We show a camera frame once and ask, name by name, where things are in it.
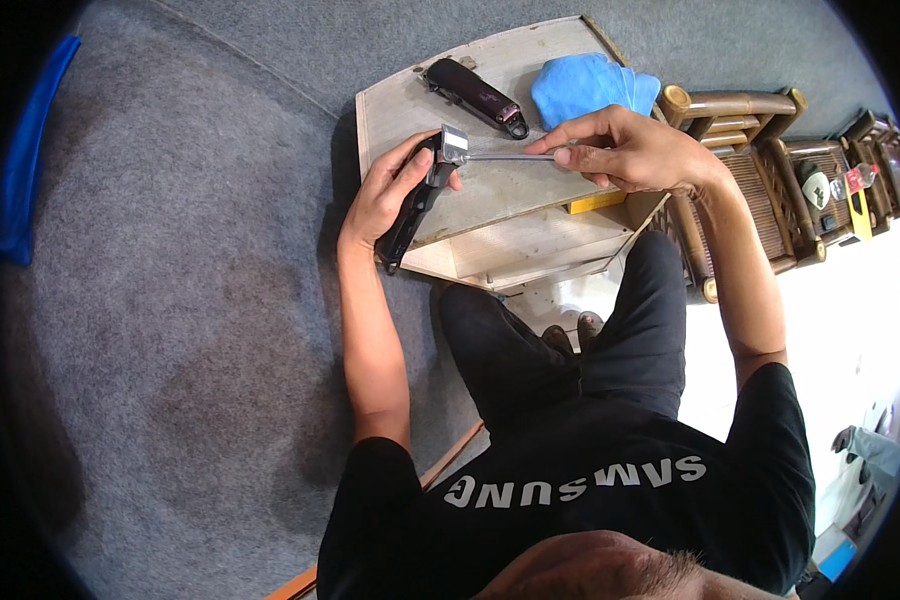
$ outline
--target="plastic bottle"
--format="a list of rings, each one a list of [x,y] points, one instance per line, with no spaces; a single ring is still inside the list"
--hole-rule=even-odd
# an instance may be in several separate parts
[[[846,172],[846,179],[838,176],[830,181],[830,196],[838,200],[846,200],[847,186],[850,188],[850,194],[856,194],[860,190],[872,186],[878,173],[880,173],[880,167],[876,164],[861,162]]]

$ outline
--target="blue towel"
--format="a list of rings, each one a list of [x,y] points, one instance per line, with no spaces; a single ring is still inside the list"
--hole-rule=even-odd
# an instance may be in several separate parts
[[[42,166],[39,150],[43,124],[47,120],[50,102],[57,94],[60,79],[80,46],[79,37],[68,35],[53,51],[20,116],[20,123],[6,153],[6,162],[3,163],[0,257],[18,265],[31,263],[34,199]]]
[[[611,104],[650,116],[659,93],[656,77],[621,67],[599,52],[547,60],[529,88],[548,132]]]

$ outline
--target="black hair clipper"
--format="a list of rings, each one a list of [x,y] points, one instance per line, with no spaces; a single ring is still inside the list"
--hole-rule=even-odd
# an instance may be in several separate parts
[[[530,133],[520,112],[520,104],[453,58],[441,58],[431,64],[424,79],[430,91],[461,105],[494,127],[504,130],[511,138],[527,138]]]
[[[400,267],[400,261],[414,241],[423,216],[434,207],[434,201],[444,191],[450,176],[457,167],[464,164],[464,156],[468,150],[467,134],[452,126],[444,125],[440,133],[431,135],[417,144],[408,161],[423,148],[433,153],[430,170],[408,196],[403,198],[396,221],[373,246],[374,252],[384,263],[389,275],[396,273]]]

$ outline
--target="foot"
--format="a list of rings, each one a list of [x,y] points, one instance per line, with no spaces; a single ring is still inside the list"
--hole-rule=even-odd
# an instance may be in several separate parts
[[[583,354],[590,347],[593,338],[604,328],[604,320],[595,312],[584,310],[576,319],[576,338],[579,340],[579,352]]]
[[[567,332],[564,331],[563,327],[559,325],[550,325],[540,338],[547,346],[558,353],[563,354],[563,356],[567,358],[574,357],[573,345],[570,343],[570,338],[567,337]]]

